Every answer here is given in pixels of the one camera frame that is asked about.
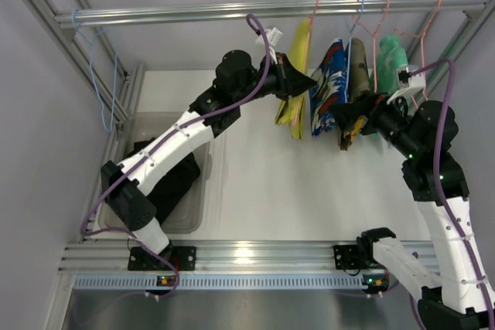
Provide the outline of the yellow-green trousers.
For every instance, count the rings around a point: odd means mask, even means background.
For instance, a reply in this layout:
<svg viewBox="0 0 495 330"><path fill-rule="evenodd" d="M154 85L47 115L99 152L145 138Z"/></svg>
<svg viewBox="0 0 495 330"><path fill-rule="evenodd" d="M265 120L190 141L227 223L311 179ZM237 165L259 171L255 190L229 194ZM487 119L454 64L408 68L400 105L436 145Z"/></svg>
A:
<svg viewBox="0 0 495 330"><path fill-rule="evenodd" d="M289 69L289 77L293 85L292 98L281 100L275 115L275 124L288 126L291 137L295 140L301 140L304 132L305 91L308 90L308 87L303 90L302 83L308 73L311 38L312 21L303 19L294 32L292 44L287 53L288 61L292 66Z"/></svg>

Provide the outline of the black trousers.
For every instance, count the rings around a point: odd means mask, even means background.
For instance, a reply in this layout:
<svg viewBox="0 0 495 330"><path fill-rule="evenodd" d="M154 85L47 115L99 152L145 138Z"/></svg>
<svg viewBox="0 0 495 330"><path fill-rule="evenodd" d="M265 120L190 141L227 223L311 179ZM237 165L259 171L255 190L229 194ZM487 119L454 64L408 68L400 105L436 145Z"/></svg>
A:
<svg viewBox="0 0 495 330"><path fill-rule="evenodd" d="M147 195L156 208L155 217L160 224L166 221L199 177L200 167L192 152L161 177Z"/></svg>

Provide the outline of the light blue wire hanger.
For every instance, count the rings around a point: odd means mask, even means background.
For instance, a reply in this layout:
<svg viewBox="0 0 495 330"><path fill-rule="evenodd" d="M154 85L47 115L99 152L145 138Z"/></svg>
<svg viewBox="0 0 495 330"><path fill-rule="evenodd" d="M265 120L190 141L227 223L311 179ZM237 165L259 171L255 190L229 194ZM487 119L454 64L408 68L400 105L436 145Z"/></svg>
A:
<svg viewBox="0 0 495 330"><path fill-rule="evenodd" d="M101 123L107 133L111 133L118 120L117 92L119 88L118 54L113 47L107 51L109 30L97 27L90 29L77 20L82 9L75 8L70 13L70 23L88 53L87 68L91 84L101 106Z"/></svg>

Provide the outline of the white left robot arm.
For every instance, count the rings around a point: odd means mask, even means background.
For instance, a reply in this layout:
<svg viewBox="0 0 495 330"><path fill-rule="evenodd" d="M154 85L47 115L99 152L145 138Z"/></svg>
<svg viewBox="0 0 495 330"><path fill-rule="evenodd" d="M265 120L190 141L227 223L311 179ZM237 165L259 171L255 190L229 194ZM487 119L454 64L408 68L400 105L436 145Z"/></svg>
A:
<svg viewBox="0 0 495 330"><path fill-rule="evenodd" d="M174 125L138 153L101 168L101 201L111 207L129 234L147 252L162 259L172 243L156 217L148 195L174 166L198 147L218 137L241 116L241 105L275 95L297 97L316 82L298 71L284 53L266 56L255 69L243 50L226 53L211 87L191 103Z"/></svg>

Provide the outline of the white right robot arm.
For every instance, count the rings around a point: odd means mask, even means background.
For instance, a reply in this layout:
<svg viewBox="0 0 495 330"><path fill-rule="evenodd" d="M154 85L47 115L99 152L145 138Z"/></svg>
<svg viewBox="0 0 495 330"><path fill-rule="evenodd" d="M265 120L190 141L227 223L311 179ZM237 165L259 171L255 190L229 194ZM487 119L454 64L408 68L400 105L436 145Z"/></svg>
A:
<svg viewBox="0 0 495 330"><path fill-rule="evenodd" d="M408 115L402 97L366 92L330 109L341 130L363 118L363 135L380 134L404 157L401 171L432 240L439 272L408 252L386 227L362 232L357 260L387 269L415 301L426 329L492 329L494 290L487 280L469 216L469 188L449 154L459 127L448 104L429 100Z"/></svg>

